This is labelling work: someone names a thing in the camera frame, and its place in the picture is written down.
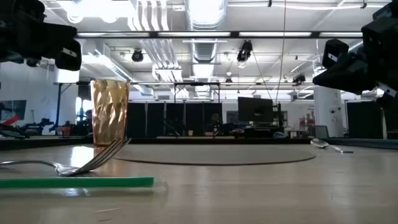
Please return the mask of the green plastic straw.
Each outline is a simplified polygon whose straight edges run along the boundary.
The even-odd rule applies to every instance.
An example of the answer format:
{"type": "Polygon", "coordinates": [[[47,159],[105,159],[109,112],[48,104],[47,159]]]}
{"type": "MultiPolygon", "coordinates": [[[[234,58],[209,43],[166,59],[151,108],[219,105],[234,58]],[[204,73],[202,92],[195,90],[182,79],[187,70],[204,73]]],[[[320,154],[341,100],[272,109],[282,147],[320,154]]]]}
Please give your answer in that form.
{"type": "Polygon", "coordinates": [[[0,189],[85,189],[153,187],[153,177],[67,177],[0,179],[0,189]]]}

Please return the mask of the black partition panel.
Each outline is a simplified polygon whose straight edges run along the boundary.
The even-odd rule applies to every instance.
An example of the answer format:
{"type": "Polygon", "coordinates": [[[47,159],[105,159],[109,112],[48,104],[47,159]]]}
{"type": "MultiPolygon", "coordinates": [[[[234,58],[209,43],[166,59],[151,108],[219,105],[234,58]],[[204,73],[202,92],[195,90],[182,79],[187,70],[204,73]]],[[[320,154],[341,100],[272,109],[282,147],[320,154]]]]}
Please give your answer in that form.
{"type": "Polygon", "coordinates": [[[382,139],[382,109],[376,102],[351,102],[346,109],[349,137],[382,139]]]}

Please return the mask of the black overhead light beam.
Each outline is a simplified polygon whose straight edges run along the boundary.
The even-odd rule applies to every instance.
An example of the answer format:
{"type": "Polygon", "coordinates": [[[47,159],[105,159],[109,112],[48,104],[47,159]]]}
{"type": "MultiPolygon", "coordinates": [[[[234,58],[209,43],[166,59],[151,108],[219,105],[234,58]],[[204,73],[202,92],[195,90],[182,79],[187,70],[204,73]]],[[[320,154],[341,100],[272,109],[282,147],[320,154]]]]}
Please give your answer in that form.
{"type": "Polygon", "coordinates": [[[332,31],[103,31],[78,32],[76,39],[361,39],[361,32],[332,31]]]}

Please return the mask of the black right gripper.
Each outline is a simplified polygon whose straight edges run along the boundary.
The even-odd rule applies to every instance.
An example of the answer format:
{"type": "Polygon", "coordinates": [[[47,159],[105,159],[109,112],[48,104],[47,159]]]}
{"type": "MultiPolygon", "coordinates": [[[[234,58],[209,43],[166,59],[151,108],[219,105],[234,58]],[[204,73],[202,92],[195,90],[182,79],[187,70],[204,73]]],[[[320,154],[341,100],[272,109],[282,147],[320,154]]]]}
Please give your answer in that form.
{"type": "Polygon", "coordinates": [[[361,32],[368,64],[346,54],[348,44],[330,39],[322,58],[326,70],[313,78],[313,83],[354,94],[377,86],[384,94],[376,102],[385,109],[398,109],[398,17],[380,17],[361,32]]]}

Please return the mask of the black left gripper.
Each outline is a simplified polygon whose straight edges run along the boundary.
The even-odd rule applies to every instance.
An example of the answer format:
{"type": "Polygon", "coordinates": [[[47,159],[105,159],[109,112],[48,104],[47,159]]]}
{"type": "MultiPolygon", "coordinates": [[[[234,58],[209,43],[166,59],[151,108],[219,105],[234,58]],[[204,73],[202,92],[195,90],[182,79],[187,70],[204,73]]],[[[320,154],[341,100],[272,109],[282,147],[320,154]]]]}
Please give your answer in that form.
{"type": "Polygon", "coordinates": [[[59,69],[79,71],[81,45],[74,40],[76,35],[77,28],[72,26],[0,21],[0,63],[37,63],[47,58],[47,42],[69,42],[60,49],[55,65],[59,69]]]}

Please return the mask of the black tripod stand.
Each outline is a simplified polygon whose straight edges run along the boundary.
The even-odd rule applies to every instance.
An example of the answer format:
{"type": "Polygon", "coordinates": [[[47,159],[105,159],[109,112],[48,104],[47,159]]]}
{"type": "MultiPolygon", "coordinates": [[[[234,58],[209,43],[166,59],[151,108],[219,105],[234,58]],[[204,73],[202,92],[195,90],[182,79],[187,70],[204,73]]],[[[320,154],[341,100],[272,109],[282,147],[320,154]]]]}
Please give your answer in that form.
{"type": "Polygon", "coordinates": [[[55,135],[58,136],[57,128],[59,125],[59,118],[60,118],[60,105],[61,105],[61,96],[62,93],[64,93],[68,88],[71,87],[71,83],[69,84],[64,84],[64,83],[59,83],[58,84],[58,95],[57,95],[57,113],[56,113],[56,120],[55,124],[53,126],[53,129],[55,131],[55,135]]]}

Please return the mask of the black table frame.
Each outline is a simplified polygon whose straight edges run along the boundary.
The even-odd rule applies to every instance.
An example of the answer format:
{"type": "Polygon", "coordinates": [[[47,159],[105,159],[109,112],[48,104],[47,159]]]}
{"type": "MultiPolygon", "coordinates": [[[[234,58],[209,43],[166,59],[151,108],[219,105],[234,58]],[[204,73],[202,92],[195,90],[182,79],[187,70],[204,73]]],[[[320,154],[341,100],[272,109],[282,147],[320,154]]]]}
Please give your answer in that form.
{"type": "MultiPolygon", "coordinates": [[[[354,139],[354,138],[330,138],[327,143],[336,146],[370,147],[378,149],[398,150],[398,140],[385,139],[354,139]]],[[[309,144],[309,139],[228,139],[228,138],[163,138],[163,139],[132,139],[131,144],[309,144]]],[[[80,144],[93,144],[91,138],[30,138],[30,139],[0,139],[0,150],[27,149],[38,147],[71,146],[80,144]]]]}

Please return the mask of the silver metal fork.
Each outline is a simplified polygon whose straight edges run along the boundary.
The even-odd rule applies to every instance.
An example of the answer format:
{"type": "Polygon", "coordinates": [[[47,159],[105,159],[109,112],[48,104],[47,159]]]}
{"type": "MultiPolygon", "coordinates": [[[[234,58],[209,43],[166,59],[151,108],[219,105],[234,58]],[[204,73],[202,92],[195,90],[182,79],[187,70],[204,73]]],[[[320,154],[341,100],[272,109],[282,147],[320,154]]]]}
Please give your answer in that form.
{"type": "Polygon", "coordinates": [[[50,162],[50,161],[4,161],[0,162],[0,167],[5,166],[13,166],[20,164],[42,164],[45,166],[53,167],[55,173],[59,176],[63,177],[72,177],[81,174],[87,174],[105,163],[107,163],[110,159],[112,159],[124,146],[128,145],[131,141],[131,138],[124,138],[120,140],[113,141],[108,147],[103,149],[99,154],[97,154],[92,160],[88,161],[82,167],[72,167],[66,166],[64,164],[60,164],[58,162],[50,162]]]}

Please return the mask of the round grey placemat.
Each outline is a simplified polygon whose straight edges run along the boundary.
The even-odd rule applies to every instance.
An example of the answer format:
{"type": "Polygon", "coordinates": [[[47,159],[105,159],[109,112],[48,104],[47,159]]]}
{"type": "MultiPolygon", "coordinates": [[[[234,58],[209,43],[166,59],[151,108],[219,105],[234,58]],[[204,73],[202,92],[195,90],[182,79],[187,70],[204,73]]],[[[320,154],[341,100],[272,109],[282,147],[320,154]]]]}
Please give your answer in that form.
{"type": "Polygon", "coordinates": [[[128,145],[116,158],[133,162],[193,166],[246,166],[307,161],[315,158],[299,145],[128,145]]]}

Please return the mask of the silver metal spoon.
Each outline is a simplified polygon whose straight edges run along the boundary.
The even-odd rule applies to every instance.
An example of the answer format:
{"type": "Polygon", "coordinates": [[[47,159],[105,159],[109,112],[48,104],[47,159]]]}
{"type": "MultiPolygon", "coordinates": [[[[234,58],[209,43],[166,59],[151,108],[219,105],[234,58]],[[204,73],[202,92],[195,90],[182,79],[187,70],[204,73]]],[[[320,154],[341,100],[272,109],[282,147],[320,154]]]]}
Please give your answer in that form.
{"type": "Polygon", "coordinates": [[[328,149],[328,148],[332,148],[333,150],[335,150],[336,152],[339,152],[340,154],[353,154],[353,151],[344,151],[336,146],[332,146],[330,144],[328,144],[326,141],[322,140],[322,139],[318,139],[318,138],[313,138],[310,141],[311,145],[314,145],[315,147],[318,147],[320,149],[328,149]]]}

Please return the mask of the amber faceted plastic tumbler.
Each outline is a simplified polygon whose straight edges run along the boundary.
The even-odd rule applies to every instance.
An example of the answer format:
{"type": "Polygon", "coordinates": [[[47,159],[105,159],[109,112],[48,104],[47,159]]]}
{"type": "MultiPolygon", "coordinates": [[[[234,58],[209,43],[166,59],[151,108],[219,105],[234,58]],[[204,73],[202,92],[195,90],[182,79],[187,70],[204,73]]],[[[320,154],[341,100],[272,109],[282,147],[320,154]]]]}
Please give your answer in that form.
{"type": "Polygon", "coordinates": [[[130,85],[119,80],[100,79],[92,80],[90,87],[93,143],[95,147],[107,147],[125,138],[130,85]]]}

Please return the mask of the silver ventilation duct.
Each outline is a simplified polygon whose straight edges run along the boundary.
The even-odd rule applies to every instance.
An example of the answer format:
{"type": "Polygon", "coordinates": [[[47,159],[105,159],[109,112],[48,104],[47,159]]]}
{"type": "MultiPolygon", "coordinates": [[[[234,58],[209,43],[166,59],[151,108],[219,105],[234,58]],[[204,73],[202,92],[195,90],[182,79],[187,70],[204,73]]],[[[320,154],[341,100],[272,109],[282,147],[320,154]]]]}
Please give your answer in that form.
{"type": "MultiPolygon", "coordinates": [[[[187,26],[193,31],[216,31],[223,26],[228,0],[184,0],[187,26]]],[[[211,63],[217,44],[193,43],[192,54],[198,63],[211,63]]]]}

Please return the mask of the white pillar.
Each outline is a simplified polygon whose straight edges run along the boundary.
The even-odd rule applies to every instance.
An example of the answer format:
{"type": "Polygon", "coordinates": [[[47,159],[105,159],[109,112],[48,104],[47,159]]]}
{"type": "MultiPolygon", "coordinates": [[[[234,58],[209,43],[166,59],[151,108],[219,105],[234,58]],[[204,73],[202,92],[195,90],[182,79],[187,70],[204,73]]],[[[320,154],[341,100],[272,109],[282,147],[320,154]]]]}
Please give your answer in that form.
{"type": "Polygon", "coordinates": [[[330,137],[343,137],[341,92],[337,89],[315,86],[315,124],[326,126],[330,137]]]}

